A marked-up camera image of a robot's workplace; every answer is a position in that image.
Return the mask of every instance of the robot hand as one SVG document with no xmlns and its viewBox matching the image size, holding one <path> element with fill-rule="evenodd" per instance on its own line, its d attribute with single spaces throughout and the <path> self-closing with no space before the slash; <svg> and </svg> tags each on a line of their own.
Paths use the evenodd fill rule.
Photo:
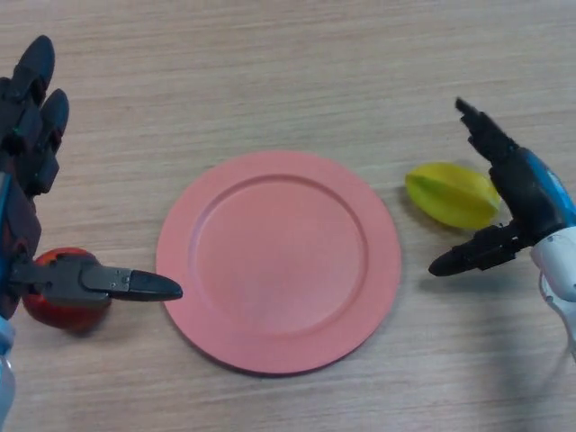
<svg viewBox="0 0 576 432">
<path fill-rule="evenodd" d="M 170 279 L 100 265 L 86 256 L 57 256 L 46 266 L 32 260 L 41 237 L 34 198 L 54 183 L 68 123 L 66 94 L 58 89 L 45 100 L 54 63 L 52 42 L 40 36 L 12 78 L 0 78 L 0 429 L 14 398 L 9 319 L 21 297 L 39 293 L 57 305 L 98 308 L 110 299 L 154 302 L 182 296 Z"/>
<path fill-rule="evenodd" d="M 470 131 L 468 141 L 491 164 L 490 179 L 512 221 L 479 230 L 436 259 L 429 272 L 449 276 L 486 270 L 532 248 L 530 255 L 541 272 L 540 292 L 561 316 L 576 360 L 576 207 L 558 177 L 533 152 L 463 100 L 456 100 L 456 108 Z"/>
</svg>

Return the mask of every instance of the table surface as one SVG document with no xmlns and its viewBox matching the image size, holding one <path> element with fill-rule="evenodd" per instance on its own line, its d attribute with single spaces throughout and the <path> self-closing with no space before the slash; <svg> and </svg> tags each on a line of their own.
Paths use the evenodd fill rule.
<svg viewBox="0 0 576 432">
<path fill-rule="evenodd" d="M 460 95 L 576 193 L 572 0 L 4 0 L 0 75 L 40 33 L 71 115 L 38 200 L 39 252 L 88 248 L 152 271 L 167 211 L 196 177 L 262 149 L 346 164 L 384 199 L 403 246 L 394 313 L 322 371 L 266 380 L 194 352 L 158 304 L 117 303 L 74 338 L 16 313 L 7 431 L 566 431 L 576 366 L 527 253 L 434 279 L 464 234 L 415 210 L 404 175 L 432 160 L 486 168 Z"/>
</svg>

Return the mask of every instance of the blue robot arm part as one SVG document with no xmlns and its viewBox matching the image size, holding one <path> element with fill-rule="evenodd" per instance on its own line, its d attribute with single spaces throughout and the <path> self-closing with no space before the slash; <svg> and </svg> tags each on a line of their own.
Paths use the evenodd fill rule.
<svg viewBox="0 0 576 432">
<path fill-rule="evenodd" d="M 576 360 L 576 207 L 556 174 L 520 147 L 483 112 L 461 99 L 456 108 L 470 131 L 468 141 L 491 164 L 490 178 L 512 221 L 491 226 L 453 247 L 429 268 L 449 276 L 506 263 L 524 248 L 540 270 L 540 293 L 561 317 Z"/>
</svg>

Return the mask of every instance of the red plate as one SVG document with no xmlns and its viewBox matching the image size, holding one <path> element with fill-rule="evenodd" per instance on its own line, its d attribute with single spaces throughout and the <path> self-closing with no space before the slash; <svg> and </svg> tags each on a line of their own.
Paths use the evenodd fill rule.
<svg viewBox="0 0 576 432">
<path fill-rule="evenodd" d="M 299 152 L 239 157 L 202 175 L 168 214 L 157 272 L 166 303 L 205 354 L 295 374 L 357 348 L 390 311 L 401 276 L 392 218 L 344 167 Z"/>
</svg>

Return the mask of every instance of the plate center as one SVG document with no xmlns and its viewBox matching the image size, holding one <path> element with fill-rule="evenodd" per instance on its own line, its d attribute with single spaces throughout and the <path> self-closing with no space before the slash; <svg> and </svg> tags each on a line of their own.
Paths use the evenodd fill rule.
<svg viewBox="0 0 576 432">
<path fill-rule="evenodd" d="M 192 248 L 196 289 L 252 332 L 310 329 L 343 308 L 365 272 L 348 209 L 298 178 L 261 178 L 204 215 Z"/>
</svg>

